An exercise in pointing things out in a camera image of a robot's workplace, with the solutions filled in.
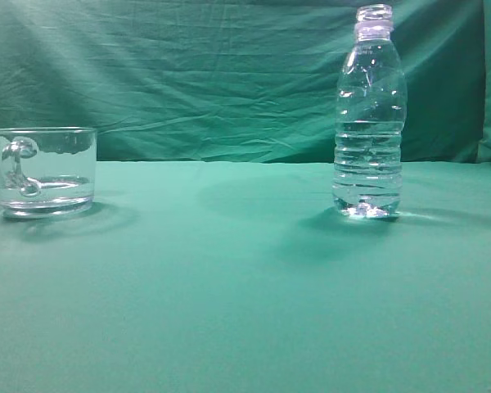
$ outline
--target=water in bottle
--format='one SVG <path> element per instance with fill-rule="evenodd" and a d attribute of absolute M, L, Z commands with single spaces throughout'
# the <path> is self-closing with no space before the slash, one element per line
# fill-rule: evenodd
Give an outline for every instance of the water in bottle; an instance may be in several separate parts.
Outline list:
<path fill-rule="evenodd" d="M 400 202 L 407 88 L 391 16 L 384 4 L 358 9 L 356 43 L 339 77 L 333 195 L 353 217 L 394 216 Z"/>

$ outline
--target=bottle neck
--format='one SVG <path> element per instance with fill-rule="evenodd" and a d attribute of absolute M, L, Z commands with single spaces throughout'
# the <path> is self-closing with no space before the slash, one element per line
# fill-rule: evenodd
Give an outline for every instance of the bottle neck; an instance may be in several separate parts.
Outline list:
<path fill-rule="evenodd" d="M 393 31 L 393 23 L 388 20 L 363 21 L 354 26 L 354 35 L 357 42 L 368 39 L 390 40 L 391 31 Z"/>

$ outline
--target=mug handle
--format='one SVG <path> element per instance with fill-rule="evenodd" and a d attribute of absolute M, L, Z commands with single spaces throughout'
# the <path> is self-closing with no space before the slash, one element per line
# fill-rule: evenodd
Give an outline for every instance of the mug handle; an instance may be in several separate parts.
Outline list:
<path fill-rule="evenodd" d="M 20 189 L 24 197 L 36 197 L 42 191 L 42 184 L 36 178 L 29 178 L 22 172 L 22 159 L 36 156 L 38 148 L 29 138 L 16 138 L 2 149 L 1 170 L 8 187 Z"/>

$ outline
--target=bottle base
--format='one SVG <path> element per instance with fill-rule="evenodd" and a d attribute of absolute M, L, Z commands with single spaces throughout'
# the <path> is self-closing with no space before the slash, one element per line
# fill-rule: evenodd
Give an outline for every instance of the bottle base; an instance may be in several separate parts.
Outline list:
<path fill-rule="evenodd" d="M 335 207 L 341 214 L 354 219 L 389 219 L 398 217 L 399 203 L 396 201 L 385 206 L 375 206 L 366 201 L 352 204 L 335 198 Z"/>

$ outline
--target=glass mug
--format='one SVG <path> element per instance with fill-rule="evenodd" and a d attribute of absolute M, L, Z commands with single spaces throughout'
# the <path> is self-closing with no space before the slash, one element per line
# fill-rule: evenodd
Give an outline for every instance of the glass mug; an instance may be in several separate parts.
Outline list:
<path fill-rule="evenodd" d="M 88 209 L 96 163 L 94 129 L 0 129 L 3 215 L 28 219 Z"/>

